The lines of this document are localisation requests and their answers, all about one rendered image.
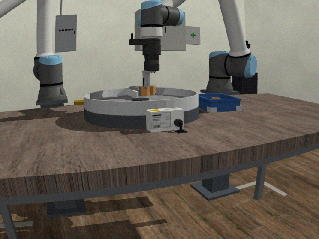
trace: black box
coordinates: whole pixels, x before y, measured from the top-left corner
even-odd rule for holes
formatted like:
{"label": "black box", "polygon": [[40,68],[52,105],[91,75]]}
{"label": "black box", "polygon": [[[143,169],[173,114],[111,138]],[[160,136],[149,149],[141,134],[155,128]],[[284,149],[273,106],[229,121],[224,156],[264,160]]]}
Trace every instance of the black box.
{"label": "black box", "polygon": [[258,73],[253,77],[235,77],[233,76],[232,85],[239,94],[257,94]]}

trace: blue plastic crate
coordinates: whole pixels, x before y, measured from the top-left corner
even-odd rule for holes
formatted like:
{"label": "blue plastic crate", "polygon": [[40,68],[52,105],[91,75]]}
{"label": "blue plastic crate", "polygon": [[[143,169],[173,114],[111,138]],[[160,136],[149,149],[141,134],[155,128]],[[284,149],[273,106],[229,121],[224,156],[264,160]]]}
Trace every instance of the blue plastic crate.
{"label": "blue plastic crate", "polygon": [[[212,97],[220,97],[220,99],[211,99]],[[210,108],[217,108],[217,112],[224,111],[236,111],[236,106],[241,105],[241,99],[230,95],[221,93],[212,94],[199,94],[199,108],[207,110],[207,106]]]}

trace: control box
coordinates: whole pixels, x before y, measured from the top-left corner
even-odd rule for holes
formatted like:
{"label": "control box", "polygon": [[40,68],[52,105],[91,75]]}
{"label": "control box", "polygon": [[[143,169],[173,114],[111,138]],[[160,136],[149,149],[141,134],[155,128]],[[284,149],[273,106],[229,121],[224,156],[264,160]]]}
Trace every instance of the control box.
{"label": "control box", "polygon": [[174,120],[180,119],[184,122],[184,110],[179,107],[146,111],[146,129],[151,133],[179,130],[180,128],[174,125]]}

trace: blue joint cap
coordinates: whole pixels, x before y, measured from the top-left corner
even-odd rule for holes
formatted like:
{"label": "blue joint cap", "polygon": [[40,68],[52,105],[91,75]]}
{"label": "blue joint cap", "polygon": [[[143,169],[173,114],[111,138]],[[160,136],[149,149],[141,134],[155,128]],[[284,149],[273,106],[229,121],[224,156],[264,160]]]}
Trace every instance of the blue joint cap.
{"label": "blue joint cap", "polygon": [[53,55],[53,56],[41,56],[39,62],[43,65],[57,65],[62,63],[62,56]]}
{"label": "blue joint cap", "polygon": [[158,0],[142,2],[141,10],[145,10],[145,9],[148,9],[148,8],[160,6],[162,4],[163,4],[162,1],[158,1]]}
{"label": "blue joint cap", "polygon": [[254,55],[251,55],[248,58],[248,61],[245,66],[245,77],[253,77],[257,70],[257,59]]}
{"label": "blue joint cap", "polygon": [[225,53],[229,53],[229,51],[213,51],[209,54],[209,59],[214,56],[225,54]]}
{"label": "blue joint cap", "polygon": [[180,12],[180,20],[178,21],[178,23],[177,23],[177,25],[176,25],[175,27],[181,25],[181,24],[183,23],[183,21],[184,21],[184,13],[183,13],[183,11],[180,10],[179,8],[177,8],[177,9],[178,9],[179,12]]}
{"label": "blue joint cap", "polygon": [[139,13],[137,16],[137,24],[141,26],[141,13]]}

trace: wooden tabletop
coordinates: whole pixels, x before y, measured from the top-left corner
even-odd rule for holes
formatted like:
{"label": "wooden tabletop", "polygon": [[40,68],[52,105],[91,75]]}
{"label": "wooden tabletop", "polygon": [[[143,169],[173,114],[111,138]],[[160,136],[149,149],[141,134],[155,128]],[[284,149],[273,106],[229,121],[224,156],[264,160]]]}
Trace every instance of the wooden tabletop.
{"label": "wooden tabletop", "polygon": [[319,104],[236,95],[188,133],[91,125],[84,105],[0,112],[0,197],[134,185],[230,167],[319,143]]}

